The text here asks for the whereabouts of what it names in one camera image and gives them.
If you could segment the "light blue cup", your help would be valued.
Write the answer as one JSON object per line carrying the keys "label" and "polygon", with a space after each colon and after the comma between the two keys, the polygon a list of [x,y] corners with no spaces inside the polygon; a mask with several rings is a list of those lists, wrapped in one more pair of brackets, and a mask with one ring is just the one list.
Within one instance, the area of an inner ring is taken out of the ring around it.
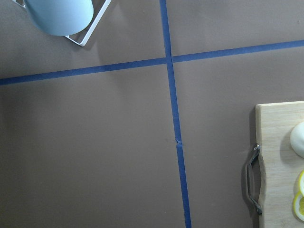
{"label": "light blue cup", "polygon": [[73,35],[91,22],[91,0],[26,0],[27,13],[34,25],[54,36]]}

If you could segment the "wooden cutting board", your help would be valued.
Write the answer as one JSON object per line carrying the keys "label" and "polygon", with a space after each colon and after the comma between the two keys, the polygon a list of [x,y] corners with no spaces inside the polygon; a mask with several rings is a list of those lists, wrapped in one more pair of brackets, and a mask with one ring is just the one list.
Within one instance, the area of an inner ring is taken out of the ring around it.
{"label": "wooden cutting board", "polygon": [[256,105],[256,142],[261,175],[259,204],[261,228],[302,228],[293,212],[297,178],[304,160],[290,144],[290,133],[304,120],[304,103],[282,102]]}

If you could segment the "white dough ball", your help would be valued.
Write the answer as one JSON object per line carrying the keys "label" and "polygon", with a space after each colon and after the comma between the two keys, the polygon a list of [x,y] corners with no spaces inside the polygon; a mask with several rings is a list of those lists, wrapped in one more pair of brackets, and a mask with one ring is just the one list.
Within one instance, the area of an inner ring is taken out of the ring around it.
{"label": "white dough ball", "polygon": [[290,144],[294,152],[304,157],[304,123],[301,122],[294,127],[290,134]]}

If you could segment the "lemon slice upper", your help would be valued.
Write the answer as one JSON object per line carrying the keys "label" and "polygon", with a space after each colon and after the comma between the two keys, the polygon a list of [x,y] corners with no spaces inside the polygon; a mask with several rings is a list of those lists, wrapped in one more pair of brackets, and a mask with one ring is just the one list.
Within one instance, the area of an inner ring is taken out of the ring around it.
{"label": "lemon slice upper", "polygon": [[304,196],[304,170],[301,171],[298,177],[298,189],[300,193]]}

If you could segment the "lemon slice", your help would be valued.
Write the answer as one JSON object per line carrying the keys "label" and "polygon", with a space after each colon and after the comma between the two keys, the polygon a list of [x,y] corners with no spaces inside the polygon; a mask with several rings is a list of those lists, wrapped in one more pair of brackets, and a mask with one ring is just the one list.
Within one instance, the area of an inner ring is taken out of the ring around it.
{"label": "lemon slice", "polygon": [[298,189],[300,193],[304,196],[304,170],[301,171],[298,177]]}
{"label": "lemon slice", "polygon": [[300,221],[304,221],[304,197],[300,191],[293,199],[293,212]]}

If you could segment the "lemon slice lower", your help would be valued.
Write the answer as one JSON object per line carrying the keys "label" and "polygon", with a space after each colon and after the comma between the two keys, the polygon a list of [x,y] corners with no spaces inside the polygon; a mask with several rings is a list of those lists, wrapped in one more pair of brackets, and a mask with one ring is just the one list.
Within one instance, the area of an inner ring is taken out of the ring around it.
{"label": "lemon slice lower", "polygon": [[304,221],[304,197],[300,191],[293,199],[293,212],[300,221]]}

